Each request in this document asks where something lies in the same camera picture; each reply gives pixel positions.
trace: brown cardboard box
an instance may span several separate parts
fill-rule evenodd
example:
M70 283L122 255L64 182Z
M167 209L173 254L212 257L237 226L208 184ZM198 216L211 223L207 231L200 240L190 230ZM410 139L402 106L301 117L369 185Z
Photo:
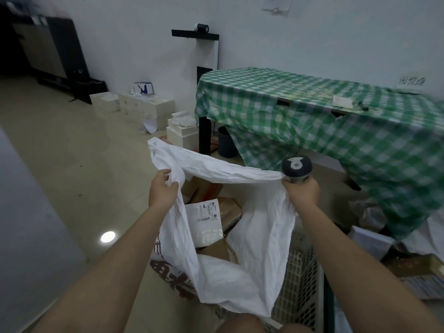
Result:
M386 267L419 299L444 299L444 264L435 255L397 259Z
M193 176L190 182L197 186L197 192L192 197L190 203L213 200L218 197L223 188L221 183L212 183L197 176Z
M207 246L206 248L197 250L197 253L200 255L216 257L225 261L239 264L236 252L234 252L233 248L227 243L224 238L218 240L210 246Z
M218 197L218 202L221 213L222 230L224 234L227 234L241 219L242 208L233 198Z
M197 191L197 184L191 183L188 180L185 180L182 189L180 190L183 197L183 203L187 204L191 201L194 194Z

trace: tablecloth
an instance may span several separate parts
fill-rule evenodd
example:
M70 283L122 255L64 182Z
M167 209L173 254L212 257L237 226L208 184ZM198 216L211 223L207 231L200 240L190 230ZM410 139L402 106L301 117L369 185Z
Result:
M351 98L352 113L333 115L333 95ZM368 112L357 108L359 101ZM444 202L444 101L245 68L203 75L195 115L225 124L247 166L280 170L300 148L338 159L384 210L397 239Z

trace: person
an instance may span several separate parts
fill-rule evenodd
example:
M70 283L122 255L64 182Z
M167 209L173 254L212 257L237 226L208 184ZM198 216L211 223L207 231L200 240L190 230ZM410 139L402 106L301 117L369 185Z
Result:
M154 242L179 185L165 184L170 170L154 177L148 209L97 261L95 266L59 298L43 316L34 333L121 333L136 298ZM351 328L360 332L442 332L427 307L380 262L356 246L317 207L318 183L283 180L302 220L319 263ZM230 317L218 333L264 332L251 314ZM301 325L286 325L285 333L305 333Z

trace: black bucket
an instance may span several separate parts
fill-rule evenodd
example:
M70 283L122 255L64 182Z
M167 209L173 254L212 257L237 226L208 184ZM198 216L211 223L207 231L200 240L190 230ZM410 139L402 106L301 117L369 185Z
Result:
M219 131L219 149L218 153L221 157L235 157L237 155L237 148L231 139L225 126L218 129Z

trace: white logo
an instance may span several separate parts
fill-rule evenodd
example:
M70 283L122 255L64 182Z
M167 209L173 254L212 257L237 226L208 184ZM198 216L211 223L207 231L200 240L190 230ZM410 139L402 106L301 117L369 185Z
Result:
M288 159L288 161L291 162L290 167L294 170L299 170L302 168L302 162L301 160L303 159L303 157L291 157L290 159Z

